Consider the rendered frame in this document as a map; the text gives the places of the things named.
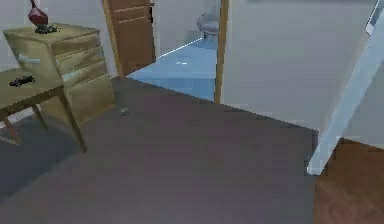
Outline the brown wooden room door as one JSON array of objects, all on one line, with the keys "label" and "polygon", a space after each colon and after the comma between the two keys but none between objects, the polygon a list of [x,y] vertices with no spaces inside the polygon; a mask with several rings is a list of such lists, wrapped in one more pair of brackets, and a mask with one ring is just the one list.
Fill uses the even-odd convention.
[{"label": "brown wooden room door", "polygon": [[124,76],[156,61],[150,0],[107,0]]}]

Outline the tan wooden chest of drawers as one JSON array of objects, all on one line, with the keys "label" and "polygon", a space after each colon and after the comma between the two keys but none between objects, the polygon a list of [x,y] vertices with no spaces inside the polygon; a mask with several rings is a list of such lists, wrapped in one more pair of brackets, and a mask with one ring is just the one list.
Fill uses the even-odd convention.
[{"label": "tan wooden chest of drawers", "polygon": [[54,33],[32,27],[3,32],[20,68],[44,78],[63,81],[75,120],[82,125],[110,109],[115,102],[99,31],[70,24]]}]

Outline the pale grey room door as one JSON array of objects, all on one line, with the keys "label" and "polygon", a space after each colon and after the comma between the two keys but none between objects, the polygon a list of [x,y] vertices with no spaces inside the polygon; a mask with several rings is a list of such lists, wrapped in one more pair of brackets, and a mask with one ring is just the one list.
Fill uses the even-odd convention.
[{"label": "pale grey room door", "polygon": [[384,0],[377,0],[368,25],[376,15],[376,23],[369,31],[369,38],[351,75],[341,91],[331,117],[318,140],[318,145],[307,165],[309,175],[320,175],[336,145],[348,127],[356,109],[370,87],[384,61]]}]

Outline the brown wooden table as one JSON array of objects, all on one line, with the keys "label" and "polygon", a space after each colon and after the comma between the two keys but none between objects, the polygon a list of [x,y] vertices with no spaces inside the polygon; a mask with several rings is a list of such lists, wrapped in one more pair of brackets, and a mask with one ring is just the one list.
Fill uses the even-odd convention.
[{"label": "brown wooden table", "polygon": [[11,138],[0,136],[0,140],[19,145],[21,139],[15,131],[8,117],[28,108],[32,108],[40,122],[47,125],[37,107],[38,104],[51,98],[58,97],[67,116],[70,126],[79,142],[83,153],[87,151],[86,143],[74,118],[71,106],[65,96],[63,81],[60,78],[44,78],[34,75],[34,82],[25,83],[19,87],[10,86],[9,83],[23,75],[21,69],[12,68],[0,72],[0,122],[9,130]]}]

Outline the black remote control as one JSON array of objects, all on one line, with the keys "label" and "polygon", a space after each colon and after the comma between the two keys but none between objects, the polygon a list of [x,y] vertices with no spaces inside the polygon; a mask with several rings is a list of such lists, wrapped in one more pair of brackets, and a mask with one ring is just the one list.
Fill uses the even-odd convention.
[{"label": "black remote control", "polygon": [[16,78],[15,80],[9,83],[10,86],[21,87],[23,84],[35,82],[35,79],[32,76],[22,76],[21,78]]}]

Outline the dark red vase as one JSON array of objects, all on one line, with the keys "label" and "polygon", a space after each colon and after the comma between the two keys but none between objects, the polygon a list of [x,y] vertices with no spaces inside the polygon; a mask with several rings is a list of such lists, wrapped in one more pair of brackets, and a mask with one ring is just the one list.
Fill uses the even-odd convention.
[{"label": "dark red vase", "polygon": [[46,13],[39,9],[34,0],[30,0],[31,10],[28,14],[30,22],[36,26],[35,32],[38,34],[55,33],[57,28],[49,25],[49,18]]}]

